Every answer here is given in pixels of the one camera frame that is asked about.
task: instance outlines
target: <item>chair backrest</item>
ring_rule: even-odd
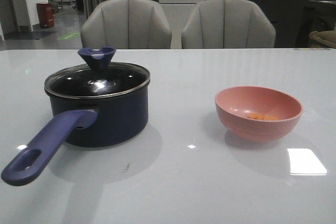
[[[182,48],[272,48],[274,26],[247,0],[205,0],[195,5],[182,31]]]
[[[172,32],[161,5],[151,0],[108,0],[83,24],[83,47],[170,48]]]

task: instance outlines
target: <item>glass lid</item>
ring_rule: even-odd
[[[139,65],[113,62],[97,72],[84,64],[50,75],[45,81],[45,91],[63,98],[100,99],[133,92],[149,81],[149,71]]]

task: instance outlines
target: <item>handle hole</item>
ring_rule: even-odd
[[[39,149],[25,149],[20,157],[20,159],[14,164],[13,170],[20,171],[29,169],[34,161],[41,154],[41,150]]]

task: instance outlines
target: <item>blue plastic handle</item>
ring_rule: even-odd
[[[97,116],[95,110],[70,110],[56,115],[5,167],[1,179],[12,186],[34,181],[73,129],[91,126]]]

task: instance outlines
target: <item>glossy table surface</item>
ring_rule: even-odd
[[[149,69],[146,128],[117,146],[65,143],[29,185],[0,180],[1,224],[335,224],[335,49],[118,50],[112,61]],[[75,50],[0,52],[2,169],[52,118],[47,76],[82,63]],[[278,141],[240,139],[215,110],[232,86],[288,93],[302,117]]]

